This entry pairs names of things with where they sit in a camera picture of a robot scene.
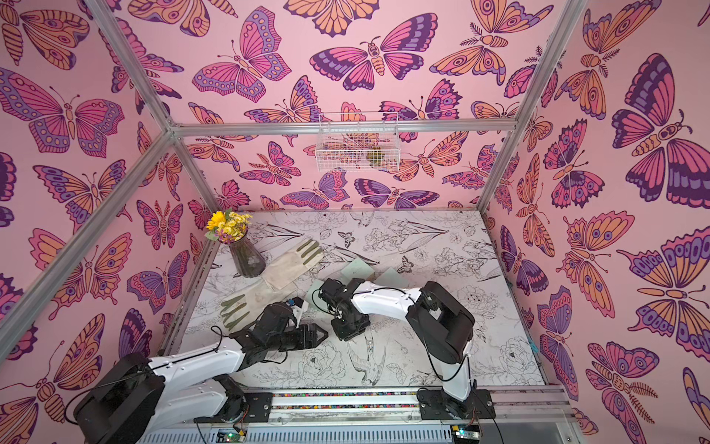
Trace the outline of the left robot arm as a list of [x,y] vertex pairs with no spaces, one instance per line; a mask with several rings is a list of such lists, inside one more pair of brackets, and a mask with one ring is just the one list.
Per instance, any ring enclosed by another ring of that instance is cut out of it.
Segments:
[[264,364],[269,353],[317,348],[328,333],[300,321],[301,298],[271,303],[243,329],[186,353],[121,358],[73,411],[87,443],[136,443],[183,422],[228,422],[248,412],[233,374]]

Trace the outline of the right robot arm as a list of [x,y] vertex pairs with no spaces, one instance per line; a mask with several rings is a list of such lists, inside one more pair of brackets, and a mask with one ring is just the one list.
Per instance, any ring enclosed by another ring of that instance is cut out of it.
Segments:
[[325,312],[333,316],[331,327],[344,342],[364,334],[372,316],[406,322],[423,344],[432,373],[441,383],[438,391],[419,389],[417,398],[425,409],[442,410],[461,420],[495,417],[487,393],[478,390],[471,375],[474,316],[439,283],[400,289],[365,279],[347,284],[327,279],[314,292],[314,299],[325,303]]

